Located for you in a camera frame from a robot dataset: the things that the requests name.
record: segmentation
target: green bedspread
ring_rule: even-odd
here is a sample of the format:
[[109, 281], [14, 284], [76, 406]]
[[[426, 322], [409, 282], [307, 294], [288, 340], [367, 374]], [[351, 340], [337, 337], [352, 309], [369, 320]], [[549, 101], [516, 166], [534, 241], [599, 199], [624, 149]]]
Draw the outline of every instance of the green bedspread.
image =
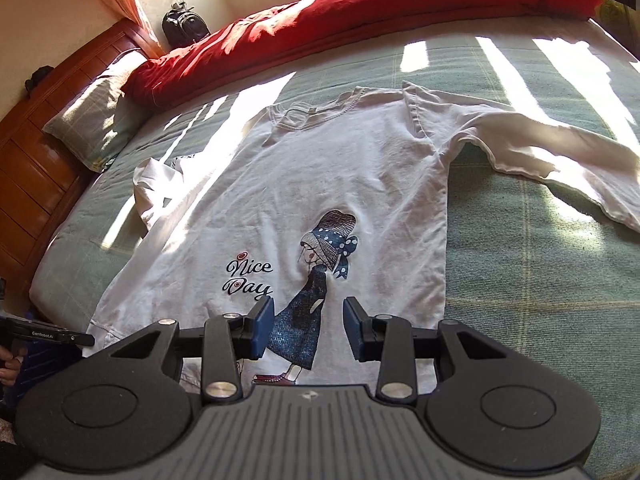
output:
[[[409, 80], [548, 114], [637, 147], [634, 63], [593, 23], [507, 18], [391, 34], [238, 82], [152, 119], [61, 227], [32, 298], [51, 319], [84, 330], [144, 234], [130, 209], [135, 165], [202, 150], [233, 117], [238, 92], [257, 82], [295, 72], [276, 97], [287, 105]], [[446, 316], [589, 390], [602, 428], [588, 471], [628, 477], [640, 463], [640, 235], [574, 192], [495, 173], [474, 146], [452, 165], [448, 211]]]

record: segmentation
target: white t-shirt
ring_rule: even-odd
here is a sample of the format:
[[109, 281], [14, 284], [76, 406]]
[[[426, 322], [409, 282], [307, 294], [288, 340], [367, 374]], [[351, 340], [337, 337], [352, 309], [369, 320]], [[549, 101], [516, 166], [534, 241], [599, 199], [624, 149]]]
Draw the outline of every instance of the white t-shirt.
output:
[[[321, 106], [267, 107], [229, 135], [235, 140], [219, 139], [189, 171], [183, 167], [184, 181], [197, 184], [185, 184], [181, 200], [153, 214], [145, 215], [148, 201], [164, 194], [148, 190], [161, 189], [162, 179], [154, 181], [153, 164], [146, 180], [139, 168], [146, 191], [138, 206], [149, 224], [157, 220], [98, 304], [93, 351], [161, 318], [189, 328], [244, 314], [269, 294], [276, 323], [264, 358], [244, 362], [245, 388], [254, 375], [277, 376], [292, 364], [292, 376], [302, 370], [298, 384], [374, 387], [379, 364], [354, 360], [342, 301], [356, 296], [370, 316], [437, 325], [447, 174], [466, 142], [497, 171], [567, 184], [640, 231], [640, 162], [632, 150], [495, 102], [410, 83], [356, 88]], [[183, 378], [198, 377], [188, 364]], [[418, 367], [418, 384], [421, 393], [435, 386], [431, 365]]]

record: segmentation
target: red comforter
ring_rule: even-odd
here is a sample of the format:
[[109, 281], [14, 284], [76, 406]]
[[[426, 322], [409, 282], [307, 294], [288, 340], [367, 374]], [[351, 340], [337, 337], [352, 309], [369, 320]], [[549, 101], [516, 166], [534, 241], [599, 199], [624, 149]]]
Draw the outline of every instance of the red comforter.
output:
[[123, 87], [166, 110], [203, 92], [354, 41], [431, 23], [560, 14], [593, 16], [602, 0], [301, 0], [238, 20], [199, 43], [143, 63]]

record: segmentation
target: plaid pattern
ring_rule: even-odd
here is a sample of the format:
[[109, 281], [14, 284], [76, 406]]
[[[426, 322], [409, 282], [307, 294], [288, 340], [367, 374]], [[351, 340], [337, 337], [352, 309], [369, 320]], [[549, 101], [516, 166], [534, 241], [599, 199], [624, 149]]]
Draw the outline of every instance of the plaid pattern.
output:
[[120, 91], [131, 72], [146, 58], [127, 51], [42, 127], [91, 171], [101, 173], [126, 146], [149, 111], [126, 100]]
[[[483, 49], [477, 36], [493, 46]], [[412, 43], [417, 46], [407, 54]], [[566, 68], [576, 60], [580, 70]], [[288, 106], [321, 104], [356, 85], [399, 88], [407, 79], [516, 107], [537, 103], [556, 120], [634, 137], [640, 75], [633, 61], [591, 24], [510, 18], [392, 34], [233, 84], [198, 100], [219, 98], [213, 106], [192, 103], [158, 116], [129, 143], [63, 226], [38, 271], [34, 298], [57, 322], [85, 328], [144, 233], [140, 219], [125, 210], [122, 229], [104, 243], [131, 194], [133, 167], [149, 156], [201, 150], [229, 119], [238, 91], [257, 82], [296, 71], [278, 98]], [[616, 112], [621, 106], [624, 114]], [[446, 316], [589, 390], [602, 410], [602, 428], [587, 469], [601, 479], [629, 476], [640, 463], [640, 235], [574, 192], [495, 173], [471, 145], [452, 165], [448, 211]]]

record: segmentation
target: metal screw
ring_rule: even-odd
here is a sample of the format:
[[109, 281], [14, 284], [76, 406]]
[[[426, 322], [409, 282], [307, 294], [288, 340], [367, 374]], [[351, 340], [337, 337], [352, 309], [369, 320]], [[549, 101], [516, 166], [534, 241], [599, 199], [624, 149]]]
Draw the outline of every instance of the metal screw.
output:
[[380, 392], [390, 399], [406, 399], [414, 392], [414, 389], [404, 383], [387, 383], [380, 388]]
[[215, 397], [216, 399], [228, 399], [236, 394], [238, 388], [233, 383], [227, 381], [216, 381], [209, 384], [204, 391], [209, 397]]

